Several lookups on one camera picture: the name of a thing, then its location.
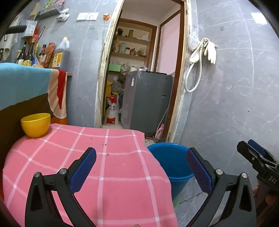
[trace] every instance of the yellow container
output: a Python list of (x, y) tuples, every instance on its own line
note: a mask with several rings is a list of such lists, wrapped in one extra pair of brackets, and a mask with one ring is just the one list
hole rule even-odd
[(26, 135), (31, 138), (44, 136), (50, 126), (49, 113), (36, 113), (26, 116), (20, 120), (21, 127)]

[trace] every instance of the white cloth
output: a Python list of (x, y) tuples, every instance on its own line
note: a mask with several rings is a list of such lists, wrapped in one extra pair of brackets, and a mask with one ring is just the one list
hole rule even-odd
[[(11, 23), (10, 27), (18, 26), (20, 23), (21, 13), (16, 16), (16, 18)], [(0, 41), (0, 49), (3, 48), (3, 59), (4, 61), (8, 58), (11, 53), (12, 46), (17, 43), (18, 34), (7, 34), (7, 40), (5, 41), (5, 36), (3, 36), (2, 40)]]
[(58, 17), (56, 17), (57, 20), (60, 20), (60, 21), (66, 21), (68, 19), (68, 17), (70, 16), (69, 14), (67, 14), (69, 11), (69, 8), (66, 8), (62, 11), (60, 11), (60, 15)]

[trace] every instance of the shelf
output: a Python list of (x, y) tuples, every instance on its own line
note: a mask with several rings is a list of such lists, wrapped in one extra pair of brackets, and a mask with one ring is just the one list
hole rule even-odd
[(139, 61), (145, 61), (147, 59), (146, 57), (142, 57), (142, 56), (129, 55), (129, 54), (123, 54), (123, 53), (116, 53), (116, 52), (112, 52), (111, 55), (115, 56), (115, 57), (136, 59)]
[(130, 29), (141, 30), (141, 31), (145, 31), (145, 32), (152, 32), (152, 28), (149, 28), (149, 27), (146, 27), (146, 26), (143, 26), (143, 25), (134, 24), (134, 23), (131, 23), (131, 22), (130, 23), (129, 22), (124, 22), (124, 21), (121, 21), (121, 18), (120, 18), (118, 26), (119, 27), (130, 28)]
[(141, 45), (145, 45), (145, 46), (148, 46), (150, 44), (149, 41), (130, 38), (130, 37), (127, 37), (127, 36), (115, 36), (115, 38), (120, 40), (120, 41), (132, 42), (132, 43), (137, 43), (137, 44), (141, 44)]
[(44, 8), (43, 10), (39, 11), (36, 15), (36, 20), (37, 19), (45, 19), (54, 15), (58, 15), (60, 11), (63, 10), (62, 5), (56, 5), (56, 6), (51, 6), (49, 8)]

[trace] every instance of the rubber glove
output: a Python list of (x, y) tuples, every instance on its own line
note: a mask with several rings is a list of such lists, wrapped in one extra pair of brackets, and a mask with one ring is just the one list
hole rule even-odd
[(196, 50), (191, 54), (188, 62), (189, 64), (193, 64), (199, 61), (199, 50), (203, 42), (207, 42), (209, 39), (208, 38), (202, 38), (201, 41), (199, 42), (198, 46), (196, 47)]
[(211, 62), (211, 64), (216, 63), (216, 50), (215, 50), (215, 44), (208, 40), (207, 46), (205, 48), (204, 56), (207, 55), (207, 59)]

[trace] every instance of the orange plug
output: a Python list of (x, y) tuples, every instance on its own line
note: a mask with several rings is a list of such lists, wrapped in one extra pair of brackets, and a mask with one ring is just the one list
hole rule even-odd
[(104, 13), (103, 19), (104, 20), (109, 20), (110, 19), (109, 13)]

